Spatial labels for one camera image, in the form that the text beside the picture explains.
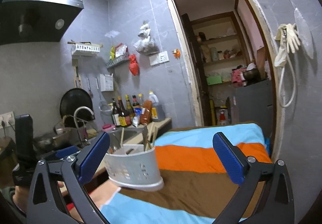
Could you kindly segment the person's left hand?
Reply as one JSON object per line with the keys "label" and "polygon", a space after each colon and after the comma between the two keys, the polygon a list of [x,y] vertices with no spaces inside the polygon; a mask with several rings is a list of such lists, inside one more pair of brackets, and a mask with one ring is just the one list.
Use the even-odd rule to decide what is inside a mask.
{"label": "person's left hand", "polygon": [[[28,195],[28,188],[23,186],[15,186],[15,192],[13,194],[12,201],[23,213],[27,212]],[[75,208],[73,208],[69,212],[74,219],[83,223],[80,215]]]}

